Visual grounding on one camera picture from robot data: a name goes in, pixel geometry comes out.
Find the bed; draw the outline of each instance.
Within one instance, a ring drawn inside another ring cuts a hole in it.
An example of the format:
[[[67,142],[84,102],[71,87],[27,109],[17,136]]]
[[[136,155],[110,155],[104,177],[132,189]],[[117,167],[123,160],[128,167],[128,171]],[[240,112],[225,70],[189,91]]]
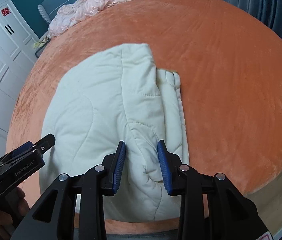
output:
[[[149,44],[158,67],[179,73],[190,165],[208,175],[225,173],[277,233],[282,227],[282,40],[221,0],[132,0],[53,38],[19,95],[7,151],[40,138],[45,112],[69,69],[122,43]],[[40,196],[38,174],[21,186],[33,205]],[[112,233],[155,232],[177,227],[177,219],[155,225],[107,221],[106,227]]]

